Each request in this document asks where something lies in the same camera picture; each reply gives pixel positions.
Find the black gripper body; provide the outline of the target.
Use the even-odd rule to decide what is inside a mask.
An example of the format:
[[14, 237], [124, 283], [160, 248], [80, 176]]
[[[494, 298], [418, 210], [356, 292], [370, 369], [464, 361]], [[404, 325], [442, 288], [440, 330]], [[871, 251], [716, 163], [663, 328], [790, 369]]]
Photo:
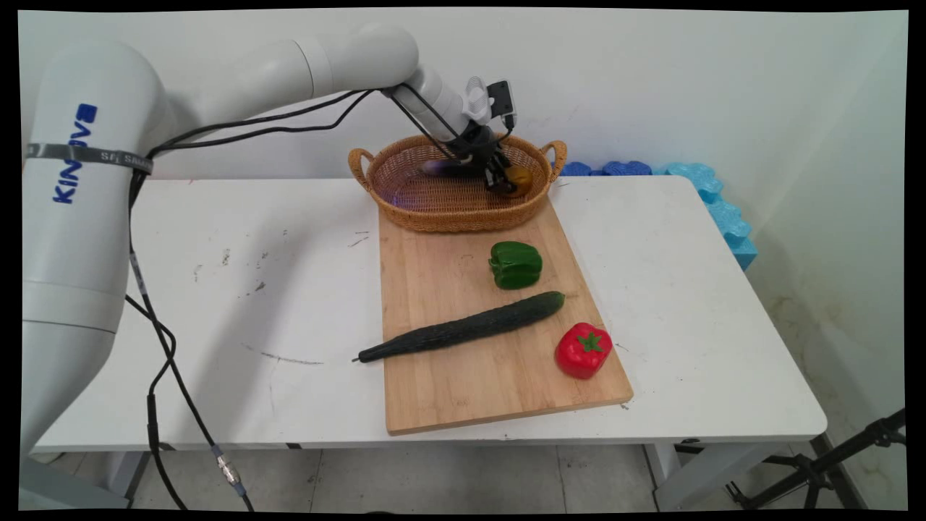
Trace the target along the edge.
[[470, 122], [465, 131], [451, 140], [452, 169], [503, 169], [505, 155], [501, 140], [505, 135], [489, 126]]

